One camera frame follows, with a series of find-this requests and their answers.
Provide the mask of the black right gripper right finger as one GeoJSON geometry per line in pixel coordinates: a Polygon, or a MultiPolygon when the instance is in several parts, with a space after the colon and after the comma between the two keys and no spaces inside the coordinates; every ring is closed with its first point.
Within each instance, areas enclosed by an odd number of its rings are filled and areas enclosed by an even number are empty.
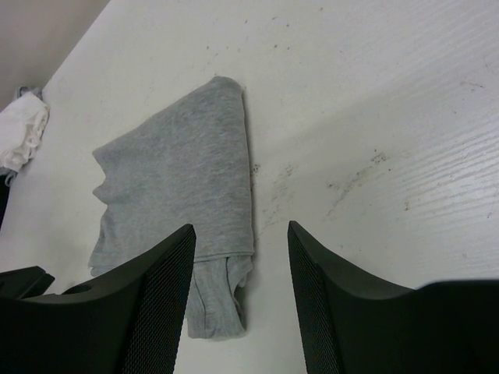
{"type": "Polygon", "coordinates": [[[288,254],[309,373],[495,373],[498,282],[379,278],[295,221],[288,254]]]}

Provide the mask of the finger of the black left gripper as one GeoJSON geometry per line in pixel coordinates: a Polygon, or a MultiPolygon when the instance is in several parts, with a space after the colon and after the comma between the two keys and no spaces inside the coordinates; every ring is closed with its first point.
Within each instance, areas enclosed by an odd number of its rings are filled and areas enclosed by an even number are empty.
{"type": "Polygon", "coordinates": [[[24,299],[43,295],[55,278],[39,266],[0,273],[2,298],[24,299]]]}

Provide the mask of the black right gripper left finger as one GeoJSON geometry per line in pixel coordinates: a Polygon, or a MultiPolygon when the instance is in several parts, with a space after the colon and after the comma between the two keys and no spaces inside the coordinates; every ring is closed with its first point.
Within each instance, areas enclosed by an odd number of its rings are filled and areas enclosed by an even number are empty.
{"type": "Polygon", "coordinates": [[[187,224],[59,295],[1,297],[2,372],[173,372],[194,252],[187,224]]]}

